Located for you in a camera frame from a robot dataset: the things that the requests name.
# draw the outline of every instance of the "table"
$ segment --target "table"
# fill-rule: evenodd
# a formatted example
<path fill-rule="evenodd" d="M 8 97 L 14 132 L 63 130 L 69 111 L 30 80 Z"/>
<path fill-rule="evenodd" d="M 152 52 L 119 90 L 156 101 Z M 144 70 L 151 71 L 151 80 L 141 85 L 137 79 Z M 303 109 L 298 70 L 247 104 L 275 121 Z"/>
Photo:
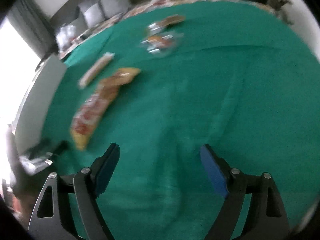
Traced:
<path fill-rule="evenodd" d="M 139 47 L 145 27 L 172 14 L 186 21 L 167 57 Z M 88 88 L 77 82 L 105 52 L 115 59 Z M 197 2 L 137 15 L 77 47 L 47 114 L 42 136 L 72 141 L 72 116 L 98 81 L 123 66 L 141 74 L 121 88 L 84 152 L 73 148 L 57 161 L 61 175 L 79 171 L 110 143 L 120 161 L 100 210 L 115 239 L 203 239 L 223 199 L 200 162 L 209 143 L 247 174 L 269 172 L 291 225 L 320 187 L 320 68 L 286 25 L 254 6 Z M 249 206 L 233 236 L 241 233 Z M 72 201 L 76 226 L 80 219 Z"/>

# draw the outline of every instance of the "chip bag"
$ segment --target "chip bag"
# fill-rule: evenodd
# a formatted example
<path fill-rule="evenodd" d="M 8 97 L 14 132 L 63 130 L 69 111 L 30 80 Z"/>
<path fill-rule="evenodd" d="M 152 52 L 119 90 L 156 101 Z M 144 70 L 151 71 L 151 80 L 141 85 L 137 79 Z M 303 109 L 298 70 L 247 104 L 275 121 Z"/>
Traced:
<path fill-rule="evenodd" d="M 73 116 L 70 133 L 77 149 L 84 150 L 108 106 L 116 99 L 120 86 L 130 83 L 140 73 L 137 68 L 119 68 L 102 79 L 95 92 Z"/>
<path fill-rule="evenodd" d="M 175 14 L 163 19 L 162 21 L 154 22 L 147 27 L 148 36 L 160 33 L 168 26 L 183 22 L 185 19 L 186 18 L 184 16 Z"/>

